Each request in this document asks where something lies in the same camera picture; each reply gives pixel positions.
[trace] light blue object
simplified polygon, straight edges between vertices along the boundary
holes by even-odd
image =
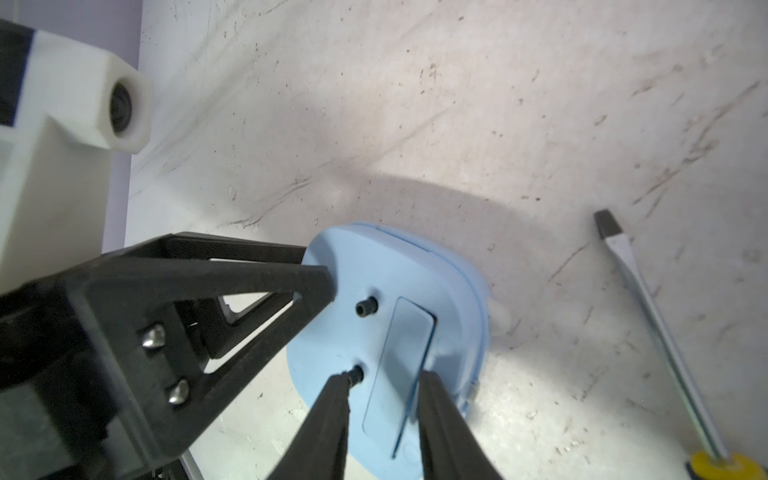
[[[328,267],[336,298],[288,344],[296,391],[311,406],[329,376],[360,365],[349,453],[382,480],[416,480],[416,380],[422,369],[436,372],[466,414],[488,348],[488,284],[455,253],[368,223],[324,230],[302,263]],[[376,313],[357,316],[355,305],[371,296]]]

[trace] yellow screwdriver handle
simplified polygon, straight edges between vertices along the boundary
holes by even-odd
[[[690,457],[690,467],[701,480],[768,480],[762,465],[744,455],[734,453],[729,465],[712,463],[704,450]]]

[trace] screw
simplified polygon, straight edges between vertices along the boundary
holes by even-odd
[[[168,393],[168,403],[178,406],[186,402],[189,396],[190,383],[187,381],[187,379],[181,379],[179,380],[179,383],[170,389]]]
[[[349,387],[352,388],[362,382],[362,367],[360,365],[355,365],[353,369],[347,372],[347,375],[349,375]]]
[[[156,350],[165,345],[165,328],[161,323],[155,323],[141,336],[141,346],[147,350]]]
[[[131,123],[132,114],[131,94],[128,93],[125,85],[121,83],[115,84],[109,100],[109,121],[112,123],[112,130],[119,134],[128,128],[128,125]]]
[[[355,313],[357,313],[357,316],[364,317],[371,315],[372,313],[376,313],[376,311],[379,309],[379,302],[376,301],[375,298],[372,296],[368,297],[367,300],[363,300],[362,302],[358,302],[357,305],[355,305]]]

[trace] black screw hole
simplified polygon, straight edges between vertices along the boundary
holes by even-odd
[[[133,114],[133,104],[131,103],[131,94],[122,83],[117,83],[112,89],[112,97],[109,100],[109,121],[112,123],[112,130],[119,134],[128,128]]]
[[[357,316],[360,317],[376,313],[378,309],[379,302],[377,302],[376,299],[372,296],[366,300],[363,300],[362,302],[358,302],[357,305],[355,305],[355,313],[357,313]]]

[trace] white table surface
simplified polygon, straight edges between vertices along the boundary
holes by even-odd
[[[141,41],[127,244],[436,240],[519,323],[468,417],[506,478],[686,478],[610,207],[727,444],[768,462],[768,3],[144,0]],[[191,451],[208,480],[266,478],[306,410],[281,353]]]

